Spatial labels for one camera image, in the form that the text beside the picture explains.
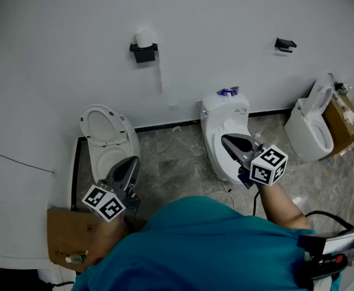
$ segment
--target white toilet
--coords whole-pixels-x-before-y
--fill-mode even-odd
[[[129,156],[141,159],[139,139],[130,122],[104,105],[90,105],[81,113],[80,128],[88,140],[92,175],[104,179],[111,167]]]
[[[201,128],[210,163],[217,177],[241,185],[238,178],[240,165],[234,161],[221,144],[226,133],[249,135],[249,102],[242,94],[235,96],[210,95],[202,101]]]
[[[335,87],[331,73],[319,78],[308,98],[300,98],[284,129],[297,156],[317,161],[333,150],[333,139],[322,113],[330,102]]]

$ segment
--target wall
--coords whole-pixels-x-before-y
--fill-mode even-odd
[[[128,51],[147,27],[161,75]],[[0,0],[0,31],[35,92],[79,134],[92,103],[139,127],[195,119],[195,101],[221,87],[239,85],[260,112],[291,107],[326,70],[354,84],[354,0]],[[298,48],[278,55],[277,37]]]
[[[68,205],[72,139],[63,122],[23,74],[0,32],[0,267],[41,268],[48,264],[47,204]]]

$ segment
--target blue shirt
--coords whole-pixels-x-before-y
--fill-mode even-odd
[[[186,197],[89,266],[72,290],[298,290],[293,273],[305,251],[297,240],[309,233]]]

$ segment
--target toilet paper roll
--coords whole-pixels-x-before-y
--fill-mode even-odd
[[[141,30],[135,34],[138,47],[149,47],[153,45],[152,34],[148,30]]]

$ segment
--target marble floor tile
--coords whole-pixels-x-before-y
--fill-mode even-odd
[[[303,162],[295,154],[284,131],[288,115],[249,118],[249,132],[269,144],[275,144],[289,155],[285,174],[279,180],[293,202],[304,212],[324,210],[354,224],[354,143],[341,154],[315,162]],[[213,175],[202,145],[201,126],[191,125],[139,133],[141,177],[136,192],[141,199],[138,215],[151,217],[164,204],[190,195],[213,198],[231,208],[251,215],[257,189],[223,185]],[[83,142],[78,171],[78,200],[93,183],[87,143]],[[256,215],[266,218],[260,197]],[[309,218],[317,232],[342,230],[334,220],[314,215]]]

